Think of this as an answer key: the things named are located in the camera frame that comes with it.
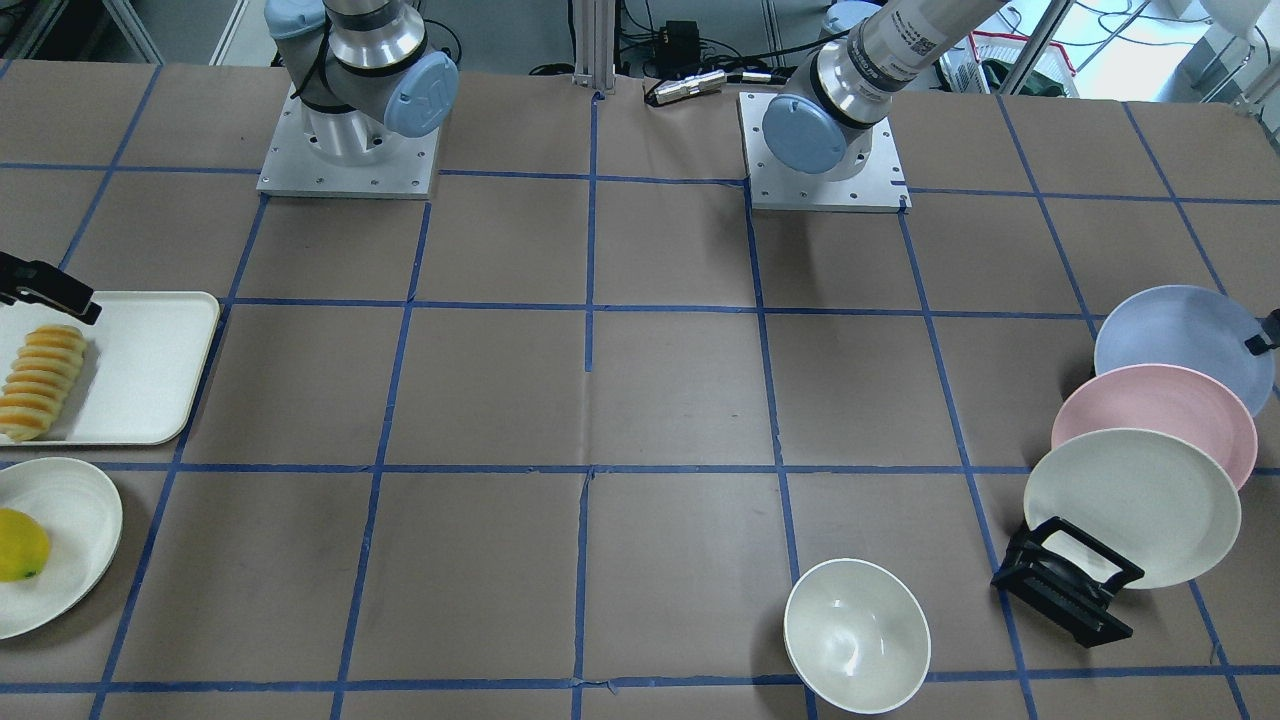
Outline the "blue plate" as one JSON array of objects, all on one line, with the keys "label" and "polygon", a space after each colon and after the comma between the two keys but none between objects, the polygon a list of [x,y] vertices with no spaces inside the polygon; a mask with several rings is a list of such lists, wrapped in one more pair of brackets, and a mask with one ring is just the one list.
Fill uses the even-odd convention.
[{"label": "blue plate", "polygon": [[1093,368],[1098,374],[1147,363],[1190,368],[1224,383],[1258,416],[1277,379],[1277,350],[1254,356],[1245,348],[1262,318],[1199,286],[1143,290],[1103,320]]}]

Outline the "yellow sliced bread loaf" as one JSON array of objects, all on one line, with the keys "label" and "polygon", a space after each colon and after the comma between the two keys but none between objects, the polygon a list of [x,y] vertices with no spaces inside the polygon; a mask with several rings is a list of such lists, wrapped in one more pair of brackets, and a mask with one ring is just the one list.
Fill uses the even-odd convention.
[{"label": "yellow sliced bread loaf", "polygon": [[52,429],[84,368],[87,347],[73,325],[46,324],[26,333],[3,378],[3,437],[22,443]]}]

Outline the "pink plate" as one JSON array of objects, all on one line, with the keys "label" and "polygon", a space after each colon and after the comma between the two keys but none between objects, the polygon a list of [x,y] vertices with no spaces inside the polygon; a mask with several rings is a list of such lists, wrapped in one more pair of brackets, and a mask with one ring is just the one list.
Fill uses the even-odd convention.
[{"label": "pink plate", "polygon": [[1105,372],[1064,401],[1050,447],[1096,430],[1137,428],[1206,452],[1236,489],[1252,478],[1260,441],[1254,418],[1224,383],[1190,368],[1147,363]]}]

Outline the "white plate in rack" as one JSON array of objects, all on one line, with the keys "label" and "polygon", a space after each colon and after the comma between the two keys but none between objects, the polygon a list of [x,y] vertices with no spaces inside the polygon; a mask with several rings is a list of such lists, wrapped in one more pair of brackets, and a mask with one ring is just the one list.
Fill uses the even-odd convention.
[{"label": "white plate in rack", "polygon": [[1137,428],[1093,430],[1051,450],[1028,477],[1023,512],[1030,529],[1061,518],[1135,564],[1135,591],[1206,574],[1242,525],[1236,489],[1211,456]]}]

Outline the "cream round plate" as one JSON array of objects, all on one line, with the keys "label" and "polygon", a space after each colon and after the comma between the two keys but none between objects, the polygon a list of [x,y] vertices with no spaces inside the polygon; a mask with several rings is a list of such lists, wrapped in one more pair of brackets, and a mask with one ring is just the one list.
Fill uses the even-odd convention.
[{"label": "cream round plate", "polygon": [[73,457],[37,457],[3,469],[5,509],[31,516],[50,536],[40,574],[3,583],[1,638],[47,625],[106,574],[123,532],[120,495],[109,475]]}]

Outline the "black plate rack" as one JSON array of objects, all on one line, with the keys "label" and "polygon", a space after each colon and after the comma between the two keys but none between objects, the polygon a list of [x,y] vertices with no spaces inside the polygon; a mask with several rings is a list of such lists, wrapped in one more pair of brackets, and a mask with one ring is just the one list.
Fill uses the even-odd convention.
[{"label": "black plate rack", "polygon": [[[1100,582],[1047,542],[1062,534],[1116,568]],[[1133,637],[1133,629],[1110,612],[1116,596],[1146,571],[1117,551],[1061,516],[1037,527],[1023,523],[1012,533],[1004,560],[989,584],[1002,591],[1056,626],[1082,647],[1094,648]]]}]

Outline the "white rectangular tray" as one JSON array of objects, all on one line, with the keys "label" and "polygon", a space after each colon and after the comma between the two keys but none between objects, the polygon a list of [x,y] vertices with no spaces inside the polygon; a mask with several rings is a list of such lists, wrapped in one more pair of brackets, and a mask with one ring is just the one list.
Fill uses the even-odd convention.
[{"label": "white rectangular tray", "polygon": [[31,446],[161,445],[186,425],[221,305],[202,291],[99,291],[84,369]]}]

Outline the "yellow lemon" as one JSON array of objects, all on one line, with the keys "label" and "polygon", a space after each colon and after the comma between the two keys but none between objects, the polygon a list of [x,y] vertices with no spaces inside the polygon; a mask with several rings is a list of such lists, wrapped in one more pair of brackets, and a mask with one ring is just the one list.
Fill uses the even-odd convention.
[{"label": "yellow lemon", "polygon": [[50,534],[32,516],[1,509],[1,582],[24,582],[40,575],[52,550]]}]

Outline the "red plastic basket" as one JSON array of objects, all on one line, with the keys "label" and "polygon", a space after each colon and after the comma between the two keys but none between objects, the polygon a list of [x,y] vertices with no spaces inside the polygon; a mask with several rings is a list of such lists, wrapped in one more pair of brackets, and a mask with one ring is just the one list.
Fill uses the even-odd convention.
[{"label": "red plastic basket", "polygon": [[[937,61],[943,87],[960,94],[997,94],[1012,73],[1027,36],[974,31]],[[1075,67],[1065,46],[1051,41],[1019,91],[1039,97],[1078,97]]]}]

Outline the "white bowl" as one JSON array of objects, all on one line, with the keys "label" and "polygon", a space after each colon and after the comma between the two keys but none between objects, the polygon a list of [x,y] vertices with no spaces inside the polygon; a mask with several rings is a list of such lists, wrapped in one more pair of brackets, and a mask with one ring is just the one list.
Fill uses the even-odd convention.
[{"label": "white bowl", "polygon": [[915,594],[879,565],[831,559],[788,593],[783,647],[801,683],[850,714],[888,714],[923,687],[932,638]]}]

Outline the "aluminium frame post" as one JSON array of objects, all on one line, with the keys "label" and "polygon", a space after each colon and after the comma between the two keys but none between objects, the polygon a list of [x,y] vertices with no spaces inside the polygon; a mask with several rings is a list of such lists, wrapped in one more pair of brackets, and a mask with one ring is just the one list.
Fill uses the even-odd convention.
[{"label": "aluminium frame post", "polygon": [[567,1],[573,45],[572,79],[600,96],[616,91],[618,1]]}]

